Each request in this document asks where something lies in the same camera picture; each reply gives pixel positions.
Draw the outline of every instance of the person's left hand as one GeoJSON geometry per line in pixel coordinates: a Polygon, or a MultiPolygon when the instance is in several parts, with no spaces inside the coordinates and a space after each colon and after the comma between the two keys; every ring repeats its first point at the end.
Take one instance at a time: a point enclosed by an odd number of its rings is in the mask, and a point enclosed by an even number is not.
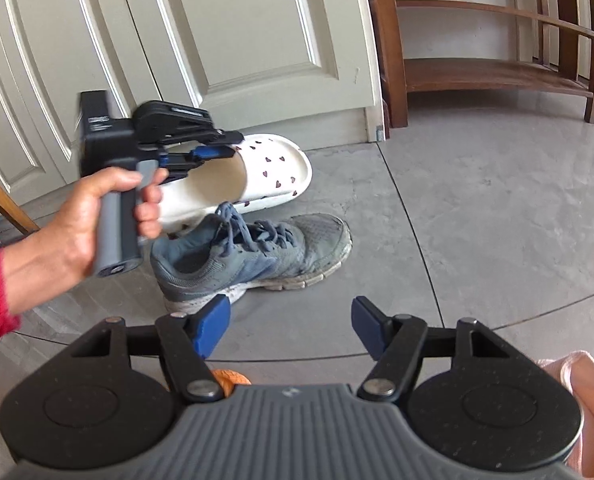
{"type": "MultiPolygon", "coordinates": [[[[146,238],[156,238],[161,232],[159,202],[162,192],[159,184],[167,176],[168,170],[163,168],[155,172],[152,182],[141,190],[143,202],[134,210],[139,235],[146,238]]],[[[140,182],[140,173],[120,168],[106,168],[82,178],[52,222],[37,234],[61,240],[62,247],[67,251],[69,266],[82,280],[90,275],[94,261],[101,197],[110,191],[128,191],[140,182]]]]}

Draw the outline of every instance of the brown wooden rack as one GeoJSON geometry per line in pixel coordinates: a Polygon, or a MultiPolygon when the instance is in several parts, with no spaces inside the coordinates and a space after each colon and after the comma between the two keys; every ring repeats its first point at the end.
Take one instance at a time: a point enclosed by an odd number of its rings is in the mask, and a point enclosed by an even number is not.
{"type": "Polygon", "coordinates": [[[584,120],[594,123],[594,0],[590,0],[591,27],[578,23],[578,0],[557,0],[557,17],[544,14],[547,2],[537,0],[538,12],[456,0],[369,0],[379,56],[379,70],[390,125],[408,125],[411,92],[436,90],[525,88],[586,97],[584,120]],[[539,57],[535,63],[471,58],[404,59],[398,7],[442,7],[500,12],[535,20],[538,27],[539,57]],[[560,30],[559,64],[544,62],[544,25],[560,30]],[[590,78],[579,80],[579,37],[590,38],[590,78]]]}

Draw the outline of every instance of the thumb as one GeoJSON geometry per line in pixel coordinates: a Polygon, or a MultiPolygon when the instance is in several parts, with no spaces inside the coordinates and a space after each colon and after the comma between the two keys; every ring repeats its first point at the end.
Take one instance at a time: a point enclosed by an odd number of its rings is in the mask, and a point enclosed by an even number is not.
{"type": "Polygon", "coordinates": [[[141,173],[138,171],[104,168],[82,178],[77,184],[76,192],[92,198],[101,198],[111,191],[128,191],[137,187],[140,182],[141,173]]]}

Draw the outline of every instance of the finger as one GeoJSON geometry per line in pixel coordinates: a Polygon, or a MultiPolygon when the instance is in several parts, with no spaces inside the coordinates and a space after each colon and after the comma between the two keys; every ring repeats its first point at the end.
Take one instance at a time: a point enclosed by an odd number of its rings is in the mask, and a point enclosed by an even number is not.
{"type": "Polygon", "coordinates": [[[148,222],[159,218],[159,204],[144,202],[135,208],[135,218],[139,222],[148,222]]]}
{"type": "Polygon", "coordinates": [[[166,168],[157,168],[157,171],[155,171],[155,174],[152,177],[151,184],[158,186],[159,184],[164,182],[164,180],[167,178],[168,178],[168,170],[166,168]]]}
{"type": "Polygon", "coordinates": [[[161,233],[161,224],[156,220],[139,223],[139,234],[146,238],[157,238],[161,233]]]}
{"type": "Polygon", "coordinates": [[[82,178],[75,187],[75,193],[101,198],[111,191],[128,191],[141,182],[141,173],[104,168],[101,171],[82,178]]]}
{"type": "Polygon", "coordinates": [[[164,192],[159,186],[146,186],[141,192],[144,202],[152,202],[158,204],[164,197],[164,192]]]}

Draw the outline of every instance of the blue shoelace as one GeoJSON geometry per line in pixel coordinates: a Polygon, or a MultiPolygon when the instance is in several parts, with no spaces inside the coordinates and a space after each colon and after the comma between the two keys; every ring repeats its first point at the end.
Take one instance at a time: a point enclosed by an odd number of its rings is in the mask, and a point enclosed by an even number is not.
{"type": "Polygon", "coordinates": [[[224,250],[221,256],[229,256],[235,250],[237,235],[241,235],[244,249],[253,253],[259,250],[271,251],[272,244],[279,245],[282,249],[288,247],[288,244],[295,245],[295,237],[283,224],[273,224],[269,220],[257,220],[251,224],[255,232],[253,236],[246,221],[230,202],[219,204],[215,214],[221,216],[228,225],[228,237],[222,241],[224,250]]]}

